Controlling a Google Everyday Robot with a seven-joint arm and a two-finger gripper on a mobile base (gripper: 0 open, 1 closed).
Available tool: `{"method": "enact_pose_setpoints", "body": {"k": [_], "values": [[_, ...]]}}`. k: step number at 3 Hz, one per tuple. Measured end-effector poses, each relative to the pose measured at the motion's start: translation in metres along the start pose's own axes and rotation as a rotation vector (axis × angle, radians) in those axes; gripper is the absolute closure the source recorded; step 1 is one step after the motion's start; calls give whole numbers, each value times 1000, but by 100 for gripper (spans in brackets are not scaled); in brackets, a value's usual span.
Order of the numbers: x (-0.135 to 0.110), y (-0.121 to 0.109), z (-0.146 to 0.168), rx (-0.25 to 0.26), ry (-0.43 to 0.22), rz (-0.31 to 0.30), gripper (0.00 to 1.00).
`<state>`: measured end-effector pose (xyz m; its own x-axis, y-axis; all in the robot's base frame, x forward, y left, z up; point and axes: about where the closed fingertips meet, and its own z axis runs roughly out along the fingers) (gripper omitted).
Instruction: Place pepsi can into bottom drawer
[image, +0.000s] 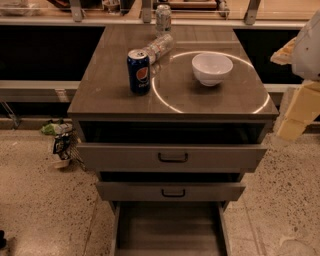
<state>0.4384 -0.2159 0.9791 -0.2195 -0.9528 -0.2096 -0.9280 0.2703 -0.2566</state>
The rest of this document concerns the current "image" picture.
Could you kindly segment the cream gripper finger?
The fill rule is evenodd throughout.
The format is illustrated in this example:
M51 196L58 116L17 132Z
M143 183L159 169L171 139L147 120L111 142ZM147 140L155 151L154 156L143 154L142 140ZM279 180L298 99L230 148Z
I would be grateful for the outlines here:
M278 65L291 64L295 42L296 38L288 41L282 48L272 54L270 61Z
M308 80L294 90L277 136L283 140L294 141L319 115L320 82Z

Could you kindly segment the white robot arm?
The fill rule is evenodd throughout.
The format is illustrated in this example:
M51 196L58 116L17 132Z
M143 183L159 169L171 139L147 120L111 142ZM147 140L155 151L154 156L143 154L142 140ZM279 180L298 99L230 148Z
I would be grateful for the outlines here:
M294 91L277 131L278 137L294 141L320 115L320 10L270 60L290 64L292 72L304 79Z

